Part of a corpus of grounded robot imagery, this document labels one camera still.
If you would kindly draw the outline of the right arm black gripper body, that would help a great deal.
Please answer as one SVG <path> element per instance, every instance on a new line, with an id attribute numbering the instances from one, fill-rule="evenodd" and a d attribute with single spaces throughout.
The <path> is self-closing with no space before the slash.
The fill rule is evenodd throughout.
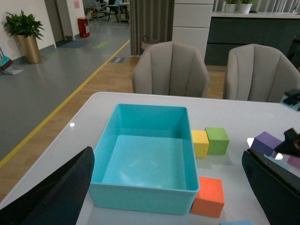
<path id="1" fill-rule="evenodd" d="M 292 89 L 284 92 L 280 101 L 281 104 L 288 106 L 294 111 L 300 111 L 300 90 Z M 285 140 L 279 144 L 274 151 L 281 154 L 290 156 L 300 155 L 300 134 L 290 128 L 284 132 Z"/>

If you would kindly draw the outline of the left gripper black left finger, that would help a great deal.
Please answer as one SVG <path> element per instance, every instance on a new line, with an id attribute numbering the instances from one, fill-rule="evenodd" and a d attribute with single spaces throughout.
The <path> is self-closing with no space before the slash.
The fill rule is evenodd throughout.
<path id="1" fill-rule="evenodd" d="M 75 225 L 94 168 L 88 146 L 64 165 L 0 210 L 2 225 Z"/>

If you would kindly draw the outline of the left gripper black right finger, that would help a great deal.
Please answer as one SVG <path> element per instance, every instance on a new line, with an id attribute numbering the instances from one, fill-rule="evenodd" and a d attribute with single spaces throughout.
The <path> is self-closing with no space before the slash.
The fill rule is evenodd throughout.
<path id="1" fill-rule="evenodd" d="M 271 225 L 300 223 L 300 178 L 262 154 L 247 150 L 242 167 Z"/>

